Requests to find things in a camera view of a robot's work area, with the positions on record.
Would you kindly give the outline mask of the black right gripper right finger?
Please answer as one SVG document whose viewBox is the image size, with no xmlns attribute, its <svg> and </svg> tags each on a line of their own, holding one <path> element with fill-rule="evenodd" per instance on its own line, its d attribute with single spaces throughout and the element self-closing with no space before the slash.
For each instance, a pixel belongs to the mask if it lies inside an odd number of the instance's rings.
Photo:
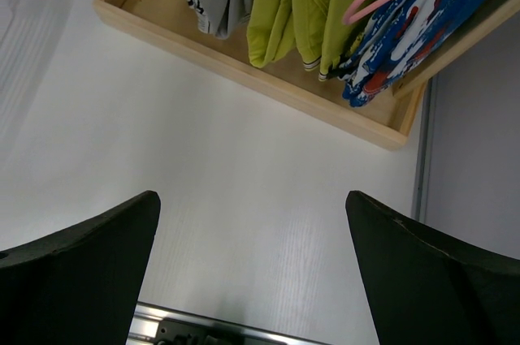
<svg viewBox="0 0 520 345">
<path fill-rule="evenodd" d="M 382 344 L 517 344 L 519 261 L 408 218 L 364 192 L 345 209 Z"/>
</svg>

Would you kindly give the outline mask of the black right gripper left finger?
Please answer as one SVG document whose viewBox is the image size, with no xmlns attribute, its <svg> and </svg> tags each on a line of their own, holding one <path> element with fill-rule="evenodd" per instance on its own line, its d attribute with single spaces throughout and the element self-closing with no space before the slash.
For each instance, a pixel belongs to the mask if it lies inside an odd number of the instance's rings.
<svg viewBox="0 0 520 345">
<path fill-rule="evenodd" d="M 146 191 L 1 252 L 3 344 L 124 344 L 161 201 Z"/>
</svg>

